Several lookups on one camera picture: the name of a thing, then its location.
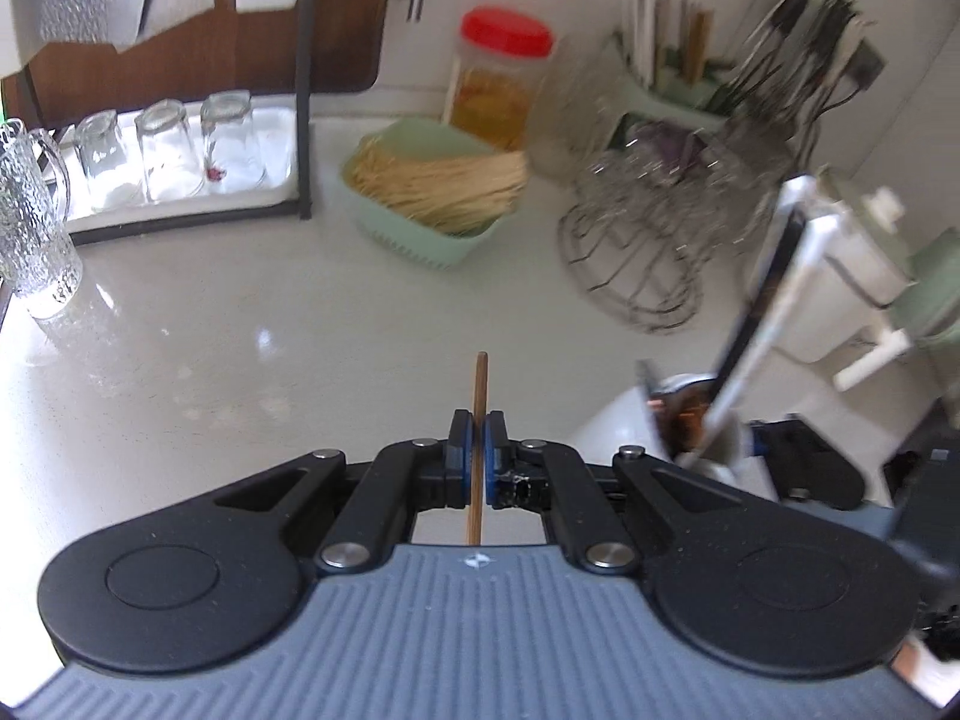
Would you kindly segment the white ceramic mug jar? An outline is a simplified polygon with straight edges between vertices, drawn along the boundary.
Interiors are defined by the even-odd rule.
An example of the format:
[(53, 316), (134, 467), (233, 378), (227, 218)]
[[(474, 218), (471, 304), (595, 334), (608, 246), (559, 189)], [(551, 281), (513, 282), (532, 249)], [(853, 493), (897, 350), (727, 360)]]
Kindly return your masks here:
[[(662, 379), (672, 390), (674, 397), (701, 395), (708, 392), (711, 374), (677, 374)], [(667, 450), (654, 424), (651, 410), (647, 408), (646, 392), (639, 383), (625, 390), (602, 408), (597, 415), (579, 426), (566, 444), (573, 445), (587, 463), (610, 465), (613, 456), (622, 445), (639, 445), (649, 455), (663, 461), (680, 460), (690, 472), (742, 488), (748, 468), (754, 461), (748, 455), (747, 426), (736, 416), (731, 416), (715, 440), (693, 461), (686, 461), (686, 454), (670, 460)]]

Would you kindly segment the white electric cooking pot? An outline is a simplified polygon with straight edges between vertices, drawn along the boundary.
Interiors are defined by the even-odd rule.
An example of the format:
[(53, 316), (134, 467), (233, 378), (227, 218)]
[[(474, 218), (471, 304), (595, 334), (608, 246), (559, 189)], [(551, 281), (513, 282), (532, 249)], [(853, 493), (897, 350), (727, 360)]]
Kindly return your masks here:
[(896, 327), (895, 301), (913, 286), (898, 223), (905, 205), (891, 188), (871, 192), (824, 167), (789, 179), (779, 191), (781, 215), (797, 210), (814, 240), (800, 255), (800, 285), (775, 344), (796, 361), (822, 361), (857, 335), (871, 348), (833, 376), (848, 392), (911, 348)]

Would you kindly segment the copper small spoon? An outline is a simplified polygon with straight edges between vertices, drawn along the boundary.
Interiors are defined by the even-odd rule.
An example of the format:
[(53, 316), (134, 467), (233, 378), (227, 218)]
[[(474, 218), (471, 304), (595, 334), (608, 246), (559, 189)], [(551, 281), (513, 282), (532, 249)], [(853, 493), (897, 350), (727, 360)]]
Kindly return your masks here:
[(708, 403), (701, 395), (651, 397), (647, 400), (654, 424), (670, 460), (695, 449), (703, 437)]

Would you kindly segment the black dish rack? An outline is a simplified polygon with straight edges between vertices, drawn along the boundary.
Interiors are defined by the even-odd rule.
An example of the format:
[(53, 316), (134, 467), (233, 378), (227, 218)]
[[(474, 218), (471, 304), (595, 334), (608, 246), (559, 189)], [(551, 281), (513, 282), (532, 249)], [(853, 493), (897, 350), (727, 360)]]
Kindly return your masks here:
[[(229, 2), (233, 4), (233, 7), (235, 7), (235, 10), (236, 10), (235, 0), (229, 0)], [(311, 37), (311, 34), (309, 34), (309, 29), (313, 27), (314, 18), (312, 16), (302, 15), (301, 7), (293, 7), (293, 8), (290, 8), (290, 10), (295, 10), (296, 13), (298, 14), (298, 37), (296, 38), (296, 54), (295, 54), (295, 89), (293, 89), (291, 93), (285, 93), (285, 94), (256, 94), (256, 93), (252, 93), (252, 91), (249, 91), (249, 89), (246, 89), (245, 91), (249, 91), (249, 93), (252, 94), (252, 103), (254, 103), (254, 107), (290, 106), (294, 110), (296, 110), (296, 157), (298, 158), (299, 211), (298, 213), (296, 213), (296, 215), (293, 215), (293, 213), (290, 213), (290, 215), (280, 215), (280, 213), (272, 213), (272, 215), (268, 215), (268, 216), (257, 216), (257, 218), (242, 218), (242, 220), (218, 221), (218, 223), (232, 223), (233, 221), (260, 220), (260, 218), (275, 218), (275, 216), (298, 216), (298, 218), (301, 218), (302, 220), (307, 220), (308, 218), (311, 218), (311, 216), (313, 216), (314, 190), (311, 188), (311, 156), (309, 156), (309, 146), (311, 146), (311, 126), (309, 125), (309, 73), (311, 73), (311, 59), (309, 59), (308, 57), (308, 49), (309, 47), (311, 47), (311, 41), (313, 40), (313, 38)], [(94, 46), (94, 44), (83, 44), (83, 46)], [(21, 75), (25, 75), (26, 71), (28, 71), (28, 67), (26, 67), (25, 70), (17, 71), (16, 73), (9, 73), (8, 75), (3, 76), (3, 78), (7, 78), (7, 76), (10, 76), (10, 75), (18, 75), (18, 73), (21, 73)], [(200, 101), (190, 101), (190, 103), (184, 103), (184, 101), (181, 101), (181, 103), (200, 104), (203, 101), (203, 99), (200, 99)], [(127, 112), (132, 112), (132, 114), (137, 114), (137, 112), (140, 112), (140, 110), (143, 110), (143, 109), (128, 110)], [(41, 127), (47, 128), (47, 130), (52, 130), (52, 132), (59, 133), (59, 132), (64, 132), (65, 128), (68, 128), (73, 124), (68, 124), (68, 125), (65, 125), (64, 127), (59, 127), (59, 128), (49, 128), (49, 127), (46, 127), (45, 125), (41, 125)], [(189, 227), (176, 227), (176, 229), (189, 229)], [(166, 229), (166, 231), (160, 231), (160, 232), (167, 232), (167, 231), (174, 231), (174, 229)], [(107, 241), (90, 242), (90, 244), (99, 244), (99, 242), (107, 242)]]

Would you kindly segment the wooden chopstick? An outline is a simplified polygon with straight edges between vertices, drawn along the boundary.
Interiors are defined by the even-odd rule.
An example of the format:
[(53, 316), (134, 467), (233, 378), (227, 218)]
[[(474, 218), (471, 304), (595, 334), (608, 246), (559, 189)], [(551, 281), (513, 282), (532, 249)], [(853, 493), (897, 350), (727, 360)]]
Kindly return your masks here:
[(483, 449), (483, 427), (488, 406), (488, 359), (487, 351), (480, 351), (475, 360), (473, 376), (473, 442), (470, 457), (470, 502), (467, 509), (467, 543), (470, 546), (482, 544), (483, 500), (485, 500), (485, 449)]

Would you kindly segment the white chopstick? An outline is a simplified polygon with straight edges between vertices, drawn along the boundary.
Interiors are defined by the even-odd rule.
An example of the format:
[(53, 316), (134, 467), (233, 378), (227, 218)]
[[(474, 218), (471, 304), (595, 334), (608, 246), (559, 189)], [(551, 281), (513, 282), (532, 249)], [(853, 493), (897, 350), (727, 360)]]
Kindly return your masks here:
[(782, 184), (771, 227), (779, 232), (779, 238), (761, 259), (765, 271), (709, 388), (700, 437), (677, 458), (682, 468), (692, 468), (726, 426), (825, 259), (828, 244), (841, 227), (841, 213), (818, 177), (797, 176)]

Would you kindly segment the black chopstick plain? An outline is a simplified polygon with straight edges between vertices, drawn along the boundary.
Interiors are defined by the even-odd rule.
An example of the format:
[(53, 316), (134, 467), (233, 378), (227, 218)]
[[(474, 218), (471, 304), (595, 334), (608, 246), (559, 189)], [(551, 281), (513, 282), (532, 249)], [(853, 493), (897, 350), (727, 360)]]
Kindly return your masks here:
[(802, 234), (804, 234), (805, 226), (807, 226), (807, 221), (805, 221), (802, 211), (789, 211), (786, 220), (781, 225), (775, 249), (771, 254), (761, 257), (761, 278), (755, 284), (754, 294), (747, 302), (747, 309), (743, 312), (736, 333), (732, 335), (732, 340), (727, 345), (726, 355), (724, 355), (718, 367), (715, 380), (709, 387), (709, 403), (713, 403), (722, 394), (722, 390), (726, 388), (737, 364), (747, 353), (748, 346), (757, 334), (761, 322), (770, 312), (771, 304), (778, 294), (779, 285), (786, 277), (788, 268), (796, 256), (796, 250), (799, 247)]

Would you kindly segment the large steel spoon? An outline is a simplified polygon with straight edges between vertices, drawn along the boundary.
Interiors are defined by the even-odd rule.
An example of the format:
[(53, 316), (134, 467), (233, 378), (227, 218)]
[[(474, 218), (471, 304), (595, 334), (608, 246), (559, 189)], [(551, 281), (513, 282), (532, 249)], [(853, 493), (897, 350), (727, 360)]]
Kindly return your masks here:
[(646, 392), (647, 408), (658, 419), (669, 419), (674, 408), (674, 394), (662, 380), (656, 366), (649, 359), (636, 362), (638, 383)]

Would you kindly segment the upturned glass tumbler middle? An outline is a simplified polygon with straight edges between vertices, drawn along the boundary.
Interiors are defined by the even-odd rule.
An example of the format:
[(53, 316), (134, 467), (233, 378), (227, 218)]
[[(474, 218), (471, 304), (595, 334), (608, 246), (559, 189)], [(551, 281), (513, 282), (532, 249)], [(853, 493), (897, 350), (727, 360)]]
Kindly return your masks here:
[(181, 101), (163, 99), (135, 117), (143, 183), (153, 203), (192, 197), (203, 185), (202, 168)]

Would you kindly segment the white rack drip tray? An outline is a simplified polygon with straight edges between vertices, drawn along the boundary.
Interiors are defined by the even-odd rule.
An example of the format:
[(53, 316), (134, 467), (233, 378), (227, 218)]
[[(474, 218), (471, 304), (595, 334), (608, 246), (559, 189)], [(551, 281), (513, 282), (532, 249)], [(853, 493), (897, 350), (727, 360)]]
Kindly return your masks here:
[(94, 177), (83, 169), (76, 128), (60, 133), (60, 153), (70, 179), (67, 229), (77, 244), (299, 211), (296, 110), (290, 106), (252, 109), (252, 135), (263, 164), (259, 177), (212, 182), (202, 176), (197, 103), (187, 106), (192, 146), (185, 163), (167, 161), (153, 176), (142, 160), (135, 115), (122, 114), (117, 127), (125, 160)]

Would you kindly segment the upturned glass tumbler right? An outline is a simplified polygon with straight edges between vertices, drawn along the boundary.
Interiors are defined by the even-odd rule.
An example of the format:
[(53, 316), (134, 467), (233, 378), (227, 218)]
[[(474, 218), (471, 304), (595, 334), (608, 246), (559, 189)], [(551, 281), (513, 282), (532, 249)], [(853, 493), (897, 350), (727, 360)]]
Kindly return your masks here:
[(200, 106), (205, 179), (221, 192), (257, 187), (265, 177), (252, 96), (245, 89), (218, 91)]

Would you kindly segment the bundle of dry noodles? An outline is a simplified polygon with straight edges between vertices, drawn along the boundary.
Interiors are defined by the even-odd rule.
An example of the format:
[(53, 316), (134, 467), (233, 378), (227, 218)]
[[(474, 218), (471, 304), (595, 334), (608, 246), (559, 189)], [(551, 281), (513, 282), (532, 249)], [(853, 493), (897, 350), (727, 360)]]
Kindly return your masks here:
[(347, 185), (398, 216), (449, 236), (467, 236), (508, 216), (529, 180), (523, 153), (420, 160), (382, 137), (364, 138)]

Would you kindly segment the wall power outlet strip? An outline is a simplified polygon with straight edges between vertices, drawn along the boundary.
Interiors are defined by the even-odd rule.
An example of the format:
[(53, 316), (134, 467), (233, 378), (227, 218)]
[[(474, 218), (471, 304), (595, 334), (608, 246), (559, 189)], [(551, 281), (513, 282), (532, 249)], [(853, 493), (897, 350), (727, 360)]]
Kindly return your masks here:
[(854, 54), (851, 55), (851, 59), (844, 69), (844, 75), (850, 78), (850, 82), (853, 83), (857, 91), (866, 91), (884, 71), (885, 65), (887, 65), (887, 62), (885, 62), (884, 57), (878, 54), (875, 47), (867, 39), (862, 39)]

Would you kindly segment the green plastic basket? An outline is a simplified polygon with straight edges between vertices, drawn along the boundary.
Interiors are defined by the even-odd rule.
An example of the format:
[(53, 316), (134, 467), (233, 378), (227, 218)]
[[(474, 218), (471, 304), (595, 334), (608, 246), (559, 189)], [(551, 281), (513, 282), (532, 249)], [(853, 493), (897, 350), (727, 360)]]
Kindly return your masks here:
[(517, 210), (521, 151), (501, 151), (433, 119), (404, 117), (359, 140), (340, 169), (361, 231), (414, 262), (466, 260)]

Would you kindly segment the red lid plastic jar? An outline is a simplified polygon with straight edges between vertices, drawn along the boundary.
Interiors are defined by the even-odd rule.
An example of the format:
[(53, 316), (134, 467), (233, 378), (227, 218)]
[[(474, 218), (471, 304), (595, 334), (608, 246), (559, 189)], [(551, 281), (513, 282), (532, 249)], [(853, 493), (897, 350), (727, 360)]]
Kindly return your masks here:
[(480, 5), (462, 16), (443, 121), (493, 148), (519, 151), (555, 34), (522, 11)]

